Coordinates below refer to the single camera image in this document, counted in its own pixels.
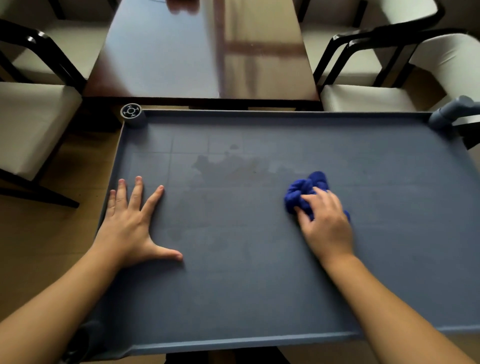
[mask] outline chair seat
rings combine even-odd
[[[0,169],[31,181],[81,103],[70,86],[0,82]]]
[[[65,53],[88,79],[108,33],[108,24],[55,20],[42,31]],[[13,61],[14,66],[36,83],[61,85],[57,75],[31,50],[25,49]]]
[[[355,30],[354,28],[324,24],[301,24],[300,27],[312,72],[317,68],[318,62],[333,36]],[[323,85],[327,75],[331,72],[336,60],[343,51],[343,48],[345,48],[345,46],[341,46],[336,50],[320,78],[320,85]],[[375,51],[373,49],[361,50],[350,57],[336,79],[335,84],[372,86],[381,70],[382,65]]]
[[[416,112],[400,88],[327,85],[320,94],[325,111]]]

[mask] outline floor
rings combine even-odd
[[[406,85],[419,109],[428,109],[443,97],[438,87],[422,73]],[[42,184],[79,201],[78,209],[0,196],[0,319],[59,278],[89,248],[118,137],[119,133],[70,133],[47,170]],[[472,155],[480,168],[480,148]],[[480,335],[453,339],[480,362]],[[377,362],[364,341],[281,350],[292,364]],[[161,364],[164,360],[164,355],[153,355],[116,363]],[[212,352],[210,362],[233,364],[234,359],[231,352]]]

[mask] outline microfiber cloth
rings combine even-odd
[[[313,220],[313,211],[309,203],[300,197],[302,194],[315,194],[313,187],[318,187],[321,190],[329,190],[327,177],[325,173],[317,171],[313,172],[305,180],[296,180],[293,182],[285,195],[285,208],[287,212],[292,215],[296,215],[295,206],[300,207],[305,213]],[[350,221],[350,214],[347,211],[343,211]]]

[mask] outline gray plastic tray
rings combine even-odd
[[[381,282],[443,332],[480,331],[480,179],[429,115],[157,110],[125,127],[110,188],[166,186],[151,235],[184,263],[118,274],[92,313],[106,328],[95,359],[361,335],[283,207],[315,170]]]

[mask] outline wooden table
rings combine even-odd
[[[292,0],[123,0],[84,96],[226,109],[319,104]]]

